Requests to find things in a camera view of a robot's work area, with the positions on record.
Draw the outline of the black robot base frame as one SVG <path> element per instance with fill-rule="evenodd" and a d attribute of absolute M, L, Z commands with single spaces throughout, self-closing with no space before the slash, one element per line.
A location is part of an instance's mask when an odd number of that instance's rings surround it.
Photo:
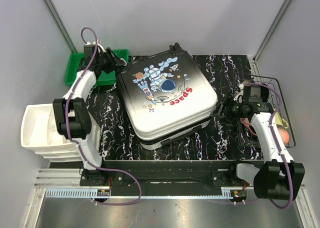
<path fill-rule="evenodd" d="M 222 187 L 249 184 L 233 175 L 236 161 L 104 161 L 102 170 L 83 170 L 81 186 L 107 186 L 118 194 L 210 194 Z"/>

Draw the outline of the space astronaut hard-shell suitcase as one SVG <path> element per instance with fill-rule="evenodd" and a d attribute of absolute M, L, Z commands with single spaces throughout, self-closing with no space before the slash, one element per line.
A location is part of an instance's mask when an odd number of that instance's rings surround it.
<path fill-rule="evenodd" d="M 218 96 L 179 43 L 116 74 L 119 98 L 141 146 L 154 150 L 205 128 Z"/>

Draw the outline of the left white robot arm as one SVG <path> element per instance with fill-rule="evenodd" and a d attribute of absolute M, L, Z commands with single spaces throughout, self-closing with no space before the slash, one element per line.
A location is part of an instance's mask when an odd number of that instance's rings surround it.
<path fill-rule="evenodd" d="M 84 169 L 93 170 L 90 179 L 98 186 L 107 182 L 108 174 L 101 169 L 98 151 L 101 129 L 89 113 L 86 100 L 102 73 L 109 74 L 126 64 L 110 48 L 85 45 L 75 81 L 62 98 L 52 103 L 57 132 L 76 145 Z"/>

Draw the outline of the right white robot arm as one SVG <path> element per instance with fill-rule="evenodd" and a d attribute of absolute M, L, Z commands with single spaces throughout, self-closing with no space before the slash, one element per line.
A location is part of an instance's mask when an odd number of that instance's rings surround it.
<path fill-rule="evenodd" d="M 263 154 L 263 166 L 238 162 L 227 173 L 229 184 L 238 186 L 246 181 L 251 184 L 257 198 L 286 200 L 296 199 L 305 174 L 303 164 L 294 161 L 284 145 L 277 128 L 274 110 L 270 103 L 242 102 L 233 99 L 221 102 L 213 111 L 217 120 L 235 121 L 247 118 L 257 135 Z"/>

